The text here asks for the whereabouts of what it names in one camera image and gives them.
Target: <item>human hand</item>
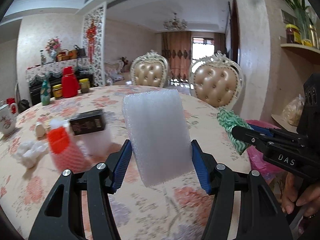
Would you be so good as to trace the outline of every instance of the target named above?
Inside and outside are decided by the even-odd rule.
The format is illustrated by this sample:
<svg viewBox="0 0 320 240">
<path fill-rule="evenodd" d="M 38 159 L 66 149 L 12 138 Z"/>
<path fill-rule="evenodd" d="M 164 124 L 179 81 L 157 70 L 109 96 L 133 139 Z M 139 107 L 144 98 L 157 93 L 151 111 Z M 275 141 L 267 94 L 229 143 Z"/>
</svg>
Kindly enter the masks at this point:
<svg viewBox="0 0 320 240">
<path fill-rule="evenodd" d="M 285 180 L 285 187 L 282 194 L 282 211 L 291 214 L 294 209 L 294 202 L 298 198 L 298 191 L 294 187 L 294 175 L 288 173 Z M 310 217 L 320 210 L 320 182 L 310 185 L 297 200 L 297 206 L 308 204 L 308 207 L 303 214 L 305 217 Z"/>
</svg>

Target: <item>red kettle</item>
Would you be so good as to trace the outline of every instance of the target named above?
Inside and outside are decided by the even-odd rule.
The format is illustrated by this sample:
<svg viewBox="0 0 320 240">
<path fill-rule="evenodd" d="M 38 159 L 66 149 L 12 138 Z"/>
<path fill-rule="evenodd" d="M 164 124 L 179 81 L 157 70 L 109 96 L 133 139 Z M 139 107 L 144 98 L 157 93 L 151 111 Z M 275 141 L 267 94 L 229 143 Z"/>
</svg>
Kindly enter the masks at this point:
<svg viewBox="0 0 320 240">
<path fill-rule="evenodd" d="M 79 83 L 73 73 L 72 66 L 65 67 L 62 72 L 62 96 L 64 98 L 75 97 L 78 94 Z"/>
</svg>

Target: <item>chandelier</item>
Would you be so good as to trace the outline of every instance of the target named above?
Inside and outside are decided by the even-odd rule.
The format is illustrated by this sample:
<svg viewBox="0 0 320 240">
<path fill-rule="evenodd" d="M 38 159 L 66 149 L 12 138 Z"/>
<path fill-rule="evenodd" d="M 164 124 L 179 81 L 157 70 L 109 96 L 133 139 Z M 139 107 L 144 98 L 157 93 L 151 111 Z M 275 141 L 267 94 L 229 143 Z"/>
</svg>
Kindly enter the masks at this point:
<svg viewBox="0 0 320 240">
<path fill-rule="evenodd" d="M 187 28 L 187 22 L 185 20 L 180 21 L 180 19 L 177 18 L 177 14 L 174 13 L 174 18 L 165 21 L 163 26 L 169 31 L 185 31 Z"/>
</svg>

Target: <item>red hanging decoration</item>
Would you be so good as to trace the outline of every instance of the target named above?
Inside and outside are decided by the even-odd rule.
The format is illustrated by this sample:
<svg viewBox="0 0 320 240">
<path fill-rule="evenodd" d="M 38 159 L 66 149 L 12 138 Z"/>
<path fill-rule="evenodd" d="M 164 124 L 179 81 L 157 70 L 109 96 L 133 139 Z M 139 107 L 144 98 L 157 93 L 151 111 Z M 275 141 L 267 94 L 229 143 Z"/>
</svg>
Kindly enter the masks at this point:
<svg viewBox="0 0 320 240">
<path fill-rule="evenodd" d="M 94 25 L 94 19 L 91 21 L 91 26 L 87 30 L 87 39 L 88 39 L 88 54 L 90 63 L 92 63 L 92 57 L 94 54 L 94 37 L 97 33 L 97 27 Z"/>
</svg>

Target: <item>black box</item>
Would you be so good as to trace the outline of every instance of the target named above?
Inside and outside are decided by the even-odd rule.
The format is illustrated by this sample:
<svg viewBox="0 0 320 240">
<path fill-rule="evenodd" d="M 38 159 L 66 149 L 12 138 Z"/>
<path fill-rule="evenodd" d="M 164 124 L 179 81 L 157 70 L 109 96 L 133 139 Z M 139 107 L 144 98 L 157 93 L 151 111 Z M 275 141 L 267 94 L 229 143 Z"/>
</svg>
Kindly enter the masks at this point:
<svg viewBox="0 0 320 240">
<path fill-rule="evenodd" d="M 75 135 L 103 131 L 106 127 L 102 109 L 76 114 L 69 122 Z"/>
</svg>

